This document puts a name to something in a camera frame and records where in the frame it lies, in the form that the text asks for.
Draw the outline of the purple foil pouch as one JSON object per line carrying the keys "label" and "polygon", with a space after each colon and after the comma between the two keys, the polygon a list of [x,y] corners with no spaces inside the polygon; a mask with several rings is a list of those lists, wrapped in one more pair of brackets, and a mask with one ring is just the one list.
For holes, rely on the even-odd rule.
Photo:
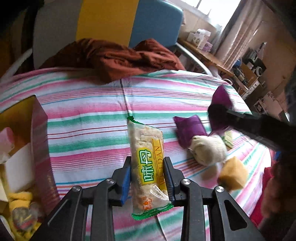
{"label": "purple foil pouch", "polygon": [[[233,109],[233,103],[224,85],[220,85],[215,90],[212,96],[212,101],[211,101],[211,105],[213,104],[219,104],[224,106],[227,109]],[[208,108],[208,117],[209,117],[212,132],[217,133],[219,135],[223,135],[223,133],[227,130],[228,127],[222,125],[222,121],[219,120],[220,114],[217,113],[215,109]]]}
{"label": "purple foil pouch", "polygon": [[197,115],[189,118],[174,116],[173,119],[177,127],[176,133],[179,144],[183,148],[188,148],[191,145],[194,136],[207,136],[206,130]]}

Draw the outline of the cream sock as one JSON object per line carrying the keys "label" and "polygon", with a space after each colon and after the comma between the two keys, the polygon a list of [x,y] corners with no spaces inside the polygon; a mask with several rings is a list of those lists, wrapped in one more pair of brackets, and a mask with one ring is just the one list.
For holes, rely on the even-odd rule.
{"label": "cream sock", "polygon": [[194,136],[188,149],[194,159],[203,166],[224,162],[227,158],[226,145],[218,135]]}

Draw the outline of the yellow sponge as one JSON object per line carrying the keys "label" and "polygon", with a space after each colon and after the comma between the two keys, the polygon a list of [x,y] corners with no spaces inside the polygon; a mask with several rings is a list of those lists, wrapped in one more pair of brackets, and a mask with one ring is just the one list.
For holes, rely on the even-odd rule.
{"label": "yellow sponge", "polygon": [[224,163],[217,182],[230,192],[244,188],[247,180],[248,171],[243,162],[237,157],[232,157]]}

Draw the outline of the white foam block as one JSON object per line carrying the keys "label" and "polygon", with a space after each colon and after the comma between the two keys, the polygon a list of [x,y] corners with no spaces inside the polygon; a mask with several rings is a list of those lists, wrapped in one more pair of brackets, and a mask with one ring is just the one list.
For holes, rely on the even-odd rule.
{"label": "white foam block", "polygon": [[5,163],[4,169],[9,192],[21,192],[34,184],[35,173],[31,157],[31,144],[27,143]]}

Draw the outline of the snack bar wrapper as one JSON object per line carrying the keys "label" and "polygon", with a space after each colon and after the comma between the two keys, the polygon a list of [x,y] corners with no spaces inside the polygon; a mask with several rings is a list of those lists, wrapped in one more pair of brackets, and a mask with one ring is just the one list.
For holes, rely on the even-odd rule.
{"label": "snack bar wrapper", "polygon": [[143,220],[170,210],[164,177],[163,132],[127,118],[131,151],[132,217]]}

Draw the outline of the pink plastic roll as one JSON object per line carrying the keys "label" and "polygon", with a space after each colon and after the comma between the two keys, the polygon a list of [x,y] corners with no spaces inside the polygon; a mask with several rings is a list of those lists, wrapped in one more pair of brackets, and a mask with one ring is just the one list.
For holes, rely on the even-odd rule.
{"label": "pink plastic roll", "polygon": [[9,153],[15,147],[14,134],[11,128],[6,127],[1,131],[0,136],[0,151],[1,151],[1,164],[10,158]]}

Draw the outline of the green white medicine box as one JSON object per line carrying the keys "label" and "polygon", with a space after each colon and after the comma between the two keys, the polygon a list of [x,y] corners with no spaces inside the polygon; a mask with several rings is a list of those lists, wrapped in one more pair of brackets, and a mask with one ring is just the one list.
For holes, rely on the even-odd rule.
{"label": "green white medicine box", "polygon": [[226,148],[228,150],[233,148],[233,138],[232,138],[232,132],[231,131],[226,131],[222,135],[222,140],[223,140],[223,142],[226,145]]}

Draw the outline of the red blanket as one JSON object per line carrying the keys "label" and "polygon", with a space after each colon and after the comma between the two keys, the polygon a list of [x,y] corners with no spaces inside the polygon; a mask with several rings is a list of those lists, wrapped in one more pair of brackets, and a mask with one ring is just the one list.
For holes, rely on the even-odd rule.
{"label": "red blanket", "polygon": [[295,221],[295,161],[277,161],[265,168],[262,194],[251,221],[266,237],[285,235]]}

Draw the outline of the yellow socks in box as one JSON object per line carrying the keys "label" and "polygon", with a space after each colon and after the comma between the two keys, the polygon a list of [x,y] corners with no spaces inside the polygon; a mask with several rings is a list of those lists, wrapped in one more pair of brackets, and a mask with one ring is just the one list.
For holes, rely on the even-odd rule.
{"label": "yellow socks in box", "polygon": [[45,218],[43,207],[32,192],[9,193],[8,222],[16,240],[30,240]]}

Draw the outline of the wooden side table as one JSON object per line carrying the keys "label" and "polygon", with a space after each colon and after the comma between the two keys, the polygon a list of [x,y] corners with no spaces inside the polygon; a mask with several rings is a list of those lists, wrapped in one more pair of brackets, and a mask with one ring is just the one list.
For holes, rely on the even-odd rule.
{"label": "wooden side table", "polygon": [[234,76],[234,73],[231,70],[228,70],[224,66],[224,64],[222,64],[222,62],[220,60],[218,60],[211,53],[200,50],[192,43],[189,43],[189,42],[182,40],[180,38],[178,39],[178,43],[181,44],[183,47],[185,47],[187,50],[189,50],[193,55],[195,55],[199,60],[201,60],[201,62],[204,63],[207,67],[214,66],[220,72],[227,74],[230,77]]}

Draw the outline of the pink box on table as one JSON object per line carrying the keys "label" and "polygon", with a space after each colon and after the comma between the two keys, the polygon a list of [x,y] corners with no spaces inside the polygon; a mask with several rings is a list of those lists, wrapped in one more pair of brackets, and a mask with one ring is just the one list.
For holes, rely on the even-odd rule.
{"label": "pink box on table", "polygon": [[204,47],[203,47],[203,51],[205,51],[205,52],[210,52],[211,51],[211,49],[212,49],[212,47],[213,47],[213,45],[210,43],[210,42],[206,42],[205,43],[205,45],[204,45]]}

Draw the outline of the white package on table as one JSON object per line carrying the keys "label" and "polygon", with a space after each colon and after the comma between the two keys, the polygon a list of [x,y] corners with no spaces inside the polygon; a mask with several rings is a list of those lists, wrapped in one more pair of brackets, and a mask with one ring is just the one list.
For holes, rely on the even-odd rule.
{"label": "white package on table", "polygon": [[203,49],[211,36],[211,32],[205,29],[197,29],[195,33],[190,32],[187,42],[194,44],[198,49]]}

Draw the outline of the striped bed sheet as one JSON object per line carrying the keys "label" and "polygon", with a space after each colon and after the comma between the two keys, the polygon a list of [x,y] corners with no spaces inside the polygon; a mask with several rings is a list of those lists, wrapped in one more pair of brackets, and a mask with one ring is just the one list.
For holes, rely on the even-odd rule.
{"label": "striped bed sheet", "polygon": [[[1,112],[26,97],[35,95],[48,116],[49,194],[41,194],[49,213],[74,185],[96,186],[123,166],[130,156],[127,117],[163,132],[165,156],[186,178],[202,187],[217,186],[221,165],[204,167],[175,133],[173,117],[197,115],[211,132],[207,109],[218,86],[217,78],[191,72],[155,72],[99,83],[88,70],[42,69],[12,77],[1,83]],[[248,170],[247,184],[231,196],[250,216],[261,196],[262,175],[271,165],[267,147],[232,132],[233,148],[228,158],[237,157]],[[183,208],[172,208],[157,216],[136,221],[129,196],[122,208],[113,209],[115,240],[180,240]]]}

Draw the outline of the curtain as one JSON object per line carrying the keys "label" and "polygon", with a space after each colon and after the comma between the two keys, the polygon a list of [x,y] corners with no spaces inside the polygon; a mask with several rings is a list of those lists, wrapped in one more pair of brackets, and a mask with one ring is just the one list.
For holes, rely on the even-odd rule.
{"label": "curtain", "polygon": [[226,25],[215,57],[230,70],[259,31],[270,27],[267,1],[241,1]]}

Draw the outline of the dark red gold box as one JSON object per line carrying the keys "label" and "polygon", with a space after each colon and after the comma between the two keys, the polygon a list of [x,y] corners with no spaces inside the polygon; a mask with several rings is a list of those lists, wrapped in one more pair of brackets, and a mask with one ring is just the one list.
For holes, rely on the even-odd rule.
{"label": "dark red gold box", "polygon": [[[1,113],[1,131],[9,127],[14,134],[15,147],[9,153],[10,157],[27,143],[31,144],[35,180],[25,191],[32,192],[43,207],[45,213],[43,222],[60,201],[50,160],[47,123],[48,117],[35,95],[23,99]],[[1,164],[1,181],[8,198],[8,194],[13,192],[9,192],[8,189],[4,163]],[[1,212],[6,215],[8,221],[9,198],[7,207]],[[16,240],[11,228],[8,231],[10,237]]]}

